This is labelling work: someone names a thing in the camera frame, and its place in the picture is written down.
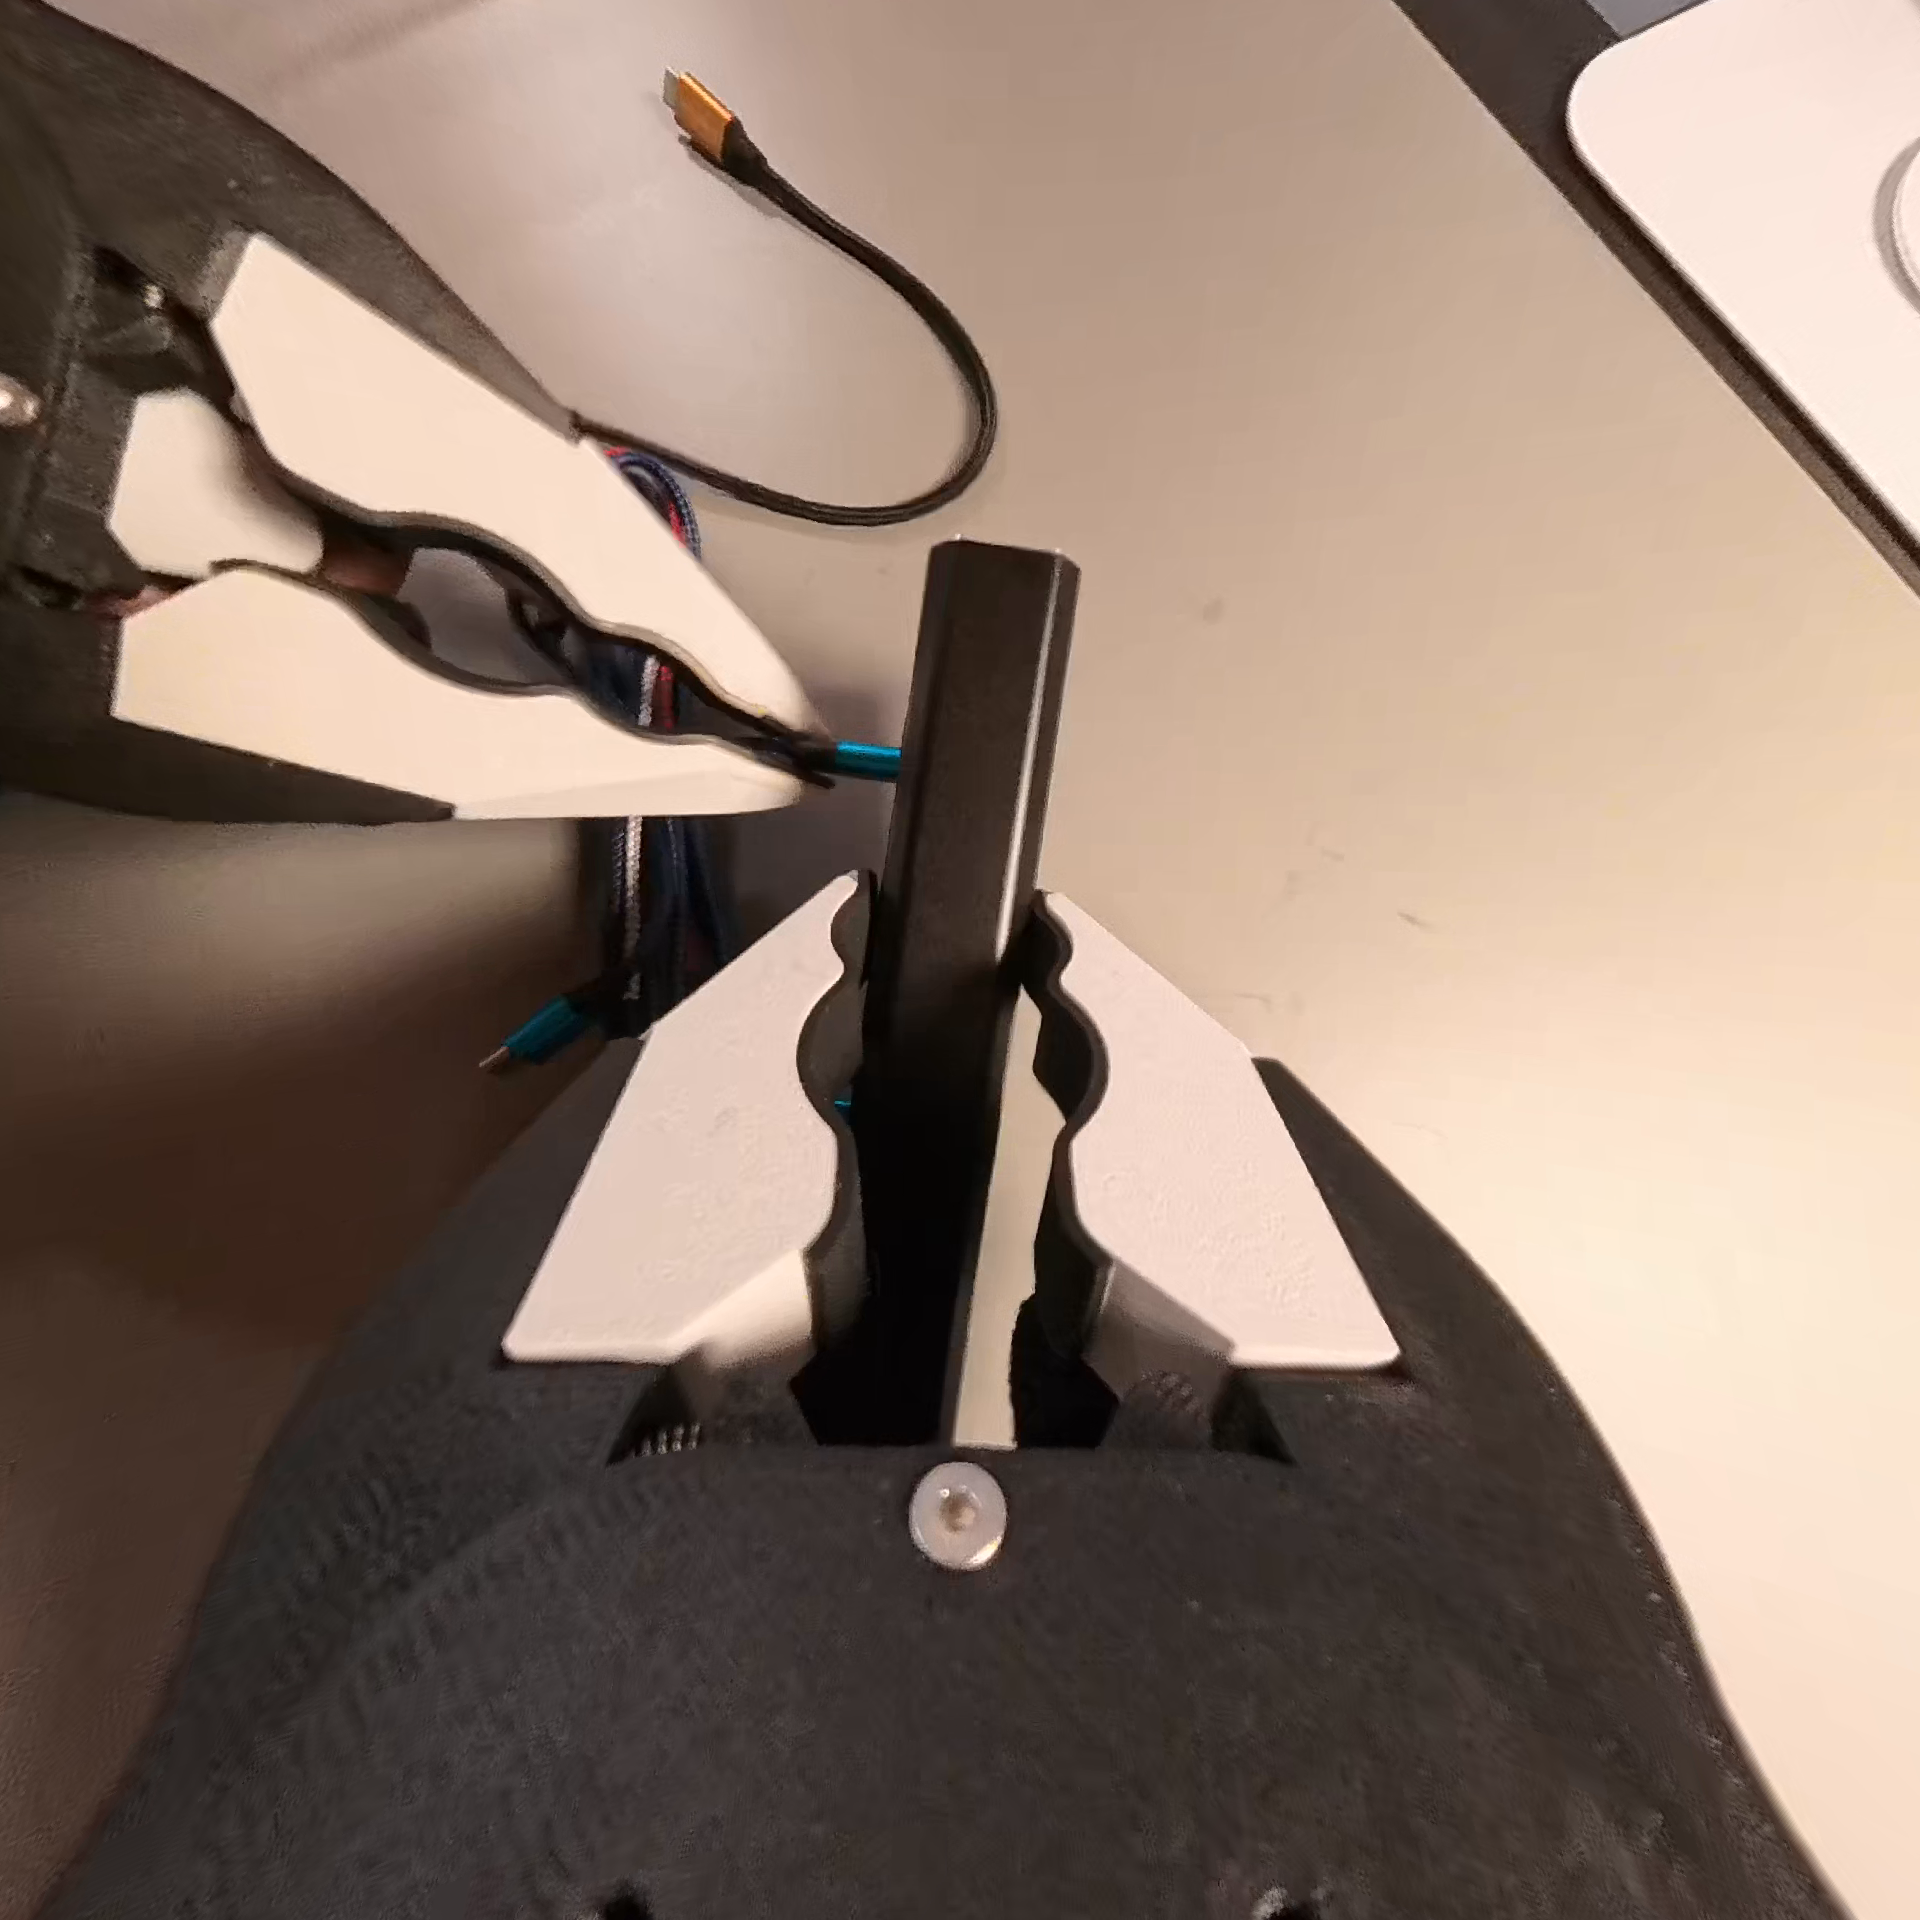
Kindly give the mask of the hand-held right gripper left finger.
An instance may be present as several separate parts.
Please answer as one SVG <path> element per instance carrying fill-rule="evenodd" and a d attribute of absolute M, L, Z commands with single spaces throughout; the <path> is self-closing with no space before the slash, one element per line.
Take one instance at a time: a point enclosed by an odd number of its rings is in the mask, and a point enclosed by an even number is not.
<path fill-rule="evenodd" d="M 866 1292 L 836 1095 L 870 884 L 831 878 L 655 1024 L 502 1333 L 520 1362 L 802 1364 Z"/>

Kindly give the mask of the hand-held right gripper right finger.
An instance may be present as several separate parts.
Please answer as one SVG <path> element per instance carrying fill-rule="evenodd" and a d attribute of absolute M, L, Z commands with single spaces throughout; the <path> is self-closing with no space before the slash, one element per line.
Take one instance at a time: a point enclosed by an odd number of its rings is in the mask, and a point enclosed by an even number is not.
<path fill-rule="evenodd" d="M 1061 1129 L 1018 1309 L 1020 1430 L 1107 1430 L 1170 1388 L 1392 1378 L 1400 1343 L 1254 1054 L 1057 890 L 1024 940 Z"/>

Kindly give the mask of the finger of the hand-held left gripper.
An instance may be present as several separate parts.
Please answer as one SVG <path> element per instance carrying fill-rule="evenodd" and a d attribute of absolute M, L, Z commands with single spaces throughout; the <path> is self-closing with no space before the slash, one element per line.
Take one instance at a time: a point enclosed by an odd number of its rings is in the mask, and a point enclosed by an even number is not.
<path fill-rule="evenodd" d="M 564 686 L 440 669 L 343 594 L 253 565 L 120 623 L 109 712 L 457 819 L 732 815 L 802 792 L 794 774 L 713 735 L 641 731 Z"/>
<path fill-rule="evenodd" d="M 667 652 L 722 707 L 817 730 L 780 652 L 587 438 L 263 232 L 236 244 L 207 335 L 265 456 L 305 493 L 368 526 L 472 543 L 591 633 Z"/>

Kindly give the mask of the black cable orange plug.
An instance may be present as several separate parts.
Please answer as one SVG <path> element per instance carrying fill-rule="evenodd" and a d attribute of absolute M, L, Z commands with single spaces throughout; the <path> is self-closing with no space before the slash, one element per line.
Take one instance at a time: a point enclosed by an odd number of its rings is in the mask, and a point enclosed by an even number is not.
<path fill-rule="evenodd" d="M 706 83 L 683 68 L 667 68 L 662 74 L 662 104 L 670 110 L 683 143 L 710 171 L 824 241 L 839 257 L 850 259 L 914 315 L 934 339 L 948 369 L 957 376 L 967 407 L 967 438 L 948 470 L 921 493 L 883 504 L 836 504 L 751 483 L 605 420 L 572 415 L 576 430 L 597 440 L 614 457 L 660 463 L 677 479 L 690 481 L 751 511 L 834 530 L 866 532 L 913 523 L 948 509 L 970 493 L 995 447 L 1001 410 L 991 371 L 965 325 L 921 276 L 783 179 L 762 156 L 751 133 L 744 130 L 738 115 Z"/>

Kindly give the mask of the slim black USB hub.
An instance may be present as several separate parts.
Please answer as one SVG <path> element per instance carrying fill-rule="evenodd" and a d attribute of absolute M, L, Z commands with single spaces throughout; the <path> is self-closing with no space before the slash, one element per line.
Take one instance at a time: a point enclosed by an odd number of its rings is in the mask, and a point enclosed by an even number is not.
<path fill-rule="evenodd" d="M 1057 550 L 929 550 L 850 1077 L 866 1283 L 796 1378 L 826 1446 L 955 1421 L 1079 584 Z"/>

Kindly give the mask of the white monitor stand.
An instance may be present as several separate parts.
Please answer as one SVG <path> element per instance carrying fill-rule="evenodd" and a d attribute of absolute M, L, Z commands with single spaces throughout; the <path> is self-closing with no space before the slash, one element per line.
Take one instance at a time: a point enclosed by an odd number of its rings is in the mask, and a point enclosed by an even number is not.
<path fill-rule="evenodd" d="M 1917 532 L 1917 6 L 1709 1 L 1596 55 L 1587 173 Z"/>

